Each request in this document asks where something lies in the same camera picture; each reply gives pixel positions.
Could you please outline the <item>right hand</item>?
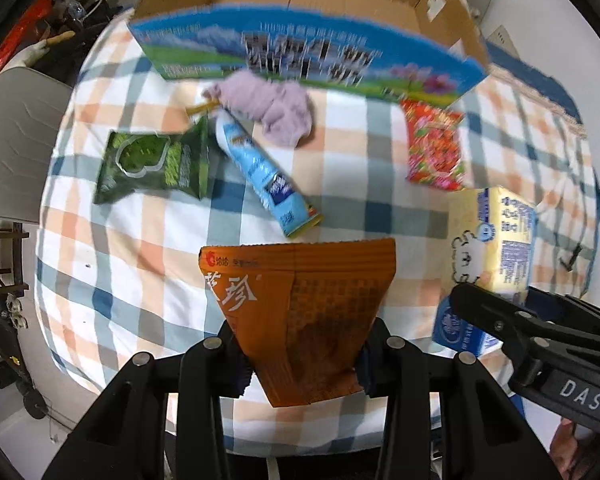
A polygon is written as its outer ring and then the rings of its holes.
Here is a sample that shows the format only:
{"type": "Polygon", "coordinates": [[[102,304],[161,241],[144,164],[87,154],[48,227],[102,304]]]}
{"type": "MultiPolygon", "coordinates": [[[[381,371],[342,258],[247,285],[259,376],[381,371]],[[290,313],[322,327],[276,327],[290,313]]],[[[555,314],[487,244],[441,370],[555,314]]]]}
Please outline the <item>right hand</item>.
{"type": "Polygon", "coordinates": [[[548,454],[564,480],[583,479],[592,467],[592,457],[576,438],[576,424],[570,419],[560,420],[548,454]]]}

